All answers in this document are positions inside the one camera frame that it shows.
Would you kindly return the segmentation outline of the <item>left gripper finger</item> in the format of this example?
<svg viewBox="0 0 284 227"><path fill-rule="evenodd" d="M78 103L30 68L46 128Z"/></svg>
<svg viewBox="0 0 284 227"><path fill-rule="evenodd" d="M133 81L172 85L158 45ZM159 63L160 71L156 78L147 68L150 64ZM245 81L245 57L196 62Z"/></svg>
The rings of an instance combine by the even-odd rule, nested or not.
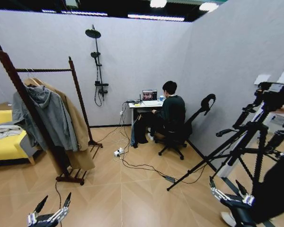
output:
<svg viewBox="0 0 284 227"><path fill-rule="evenodd" d="M57 212L55 212L50 218L50 223L58 222L60 223L69 213L69 205L71 202L71 192L68 194L63 207L59 209Z"/></svg>
<svg viewBox="0 0 284 227"><path fill-rule="evenodd" d="M38 205L36 206L36 208L34 209L33 212L28 214L28 216L27 216L27 223L28 224L36 224L37 223L38 214L42 210L43 206L45 205L47 198L48 198L48 195L46 195L42 199L42 201L38 203Z"/></svg>

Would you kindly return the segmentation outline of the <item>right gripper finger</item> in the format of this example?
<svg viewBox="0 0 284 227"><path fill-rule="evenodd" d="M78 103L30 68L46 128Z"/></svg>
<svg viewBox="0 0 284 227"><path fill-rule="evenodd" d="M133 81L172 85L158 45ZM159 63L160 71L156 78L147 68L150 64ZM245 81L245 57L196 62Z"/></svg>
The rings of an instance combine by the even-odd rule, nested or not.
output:
<svg viewBox="0 0 284 227"><path fill-rule="evenodd" d="M212 195L219 201L229 201L230 197L216 188L213 177L209 176L209 185Z"/></svg>
<svg viewBox="0 0 284 227"><path fill-rule="evenodd" d="M235 182L238 186L239 195L243 198L243 203L247 205L252 205L255 197L253 195L250 195L247 192L246 188L238 180L236 180Z"/></svg>

